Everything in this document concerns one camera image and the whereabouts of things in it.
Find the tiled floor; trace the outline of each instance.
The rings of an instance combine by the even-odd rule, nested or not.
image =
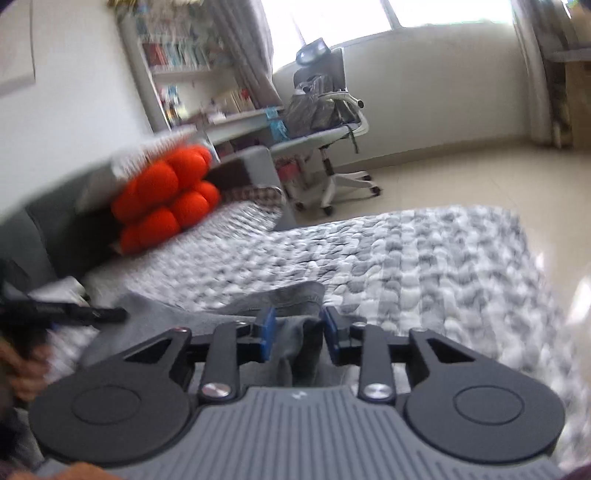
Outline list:
[[[511,146],[421,160],[370,172],[383,189],[343,192],[330,220],[445,205],[495,205],[518,212],[530,250],[591,352],[591,153]],[[304,224],[327,221],[315,207]],[[583,359],[591,382],[591,353]]]

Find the round pad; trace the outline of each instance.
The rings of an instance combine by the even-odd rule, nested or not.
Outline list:
[[[182,388],[151,365],[120,362],[89,368],[50,385],[30,408],[45,453],[67,462],[122,465],[172,442],[191,408]]]
[[[472,463],[547,453],[564,425],[548,387],[492,361],[439,364],[411,392],[405,416],[427,443]]]

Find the ribbed gray surface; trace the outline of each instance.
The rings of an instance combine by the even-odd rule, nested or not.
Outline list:
[[[46,463],[41,475],[64,468]],[[390,407],[346,387],[251,388],[233,405],[203,410],[183,440],[157,458],[113,469],[128,480],[553,480],[547,458],[513,467],[469,465],[421,442]]]

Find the orange pillow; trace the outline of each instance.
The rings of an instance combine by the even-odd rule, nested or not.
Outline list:
[[[202,146],[169,152],[131,180],[111,204],[126,225],[119,237],[126,255],[155,247],[203,219],[220,202],[215,185],[202,181],[212,155]]]
[[[201,146],[169,152],[127,184],[111,204],[115,218],[128,224],[157,206],[171,202],[207,174],[211,157],[209,150]]]
[[[211,210],[207,200],[198,192],[183,193],[170,206],[170,211],[182,228],[195,225]]]
[[[173,199],[178,193],[178,175],[168,163],[158,161],[137,178],[137,193],[141,204],[151,209]]]
[[[144,206],[139,201],[137,179],[130,180],[125,190],[111,204],[111,211],[121,223],[130,223],[144,213]]]
[[[160,207],[137,225],[139,243],[144,248],[155,247],[181,232],[181,226],[170,209]]]
[[[216,186],[213,183],[209,183],[206,180],[198,181],[193,186],[193,190],[199,192],[201,195],[205,197],[212,210],[217,206],[218,203],[220,203],[220,200],[222,198]]]
[[[183,149],[169,155],[166,163],[174,170],[178,178],[178,188],[184,190],[201,180],[207,173],[207,162],[203,156],[190,149]]]

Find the human hand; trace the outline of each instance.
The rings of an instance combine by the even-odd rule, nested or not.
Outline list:
[[[4,338],[0,338],[0,362],[9,365],[12,372],[8,379],[17,398],[30,402],[47,386],[44,376],[49,372],[51,347],[38,345],[31,352],[31,358],[22,358]]]
[[[29,472],[15,472],[8,480],[42,480]],[[105,472],[88,463],[75,463],[69,469],[52,476],[49,480],[121,480],[118,476]]]

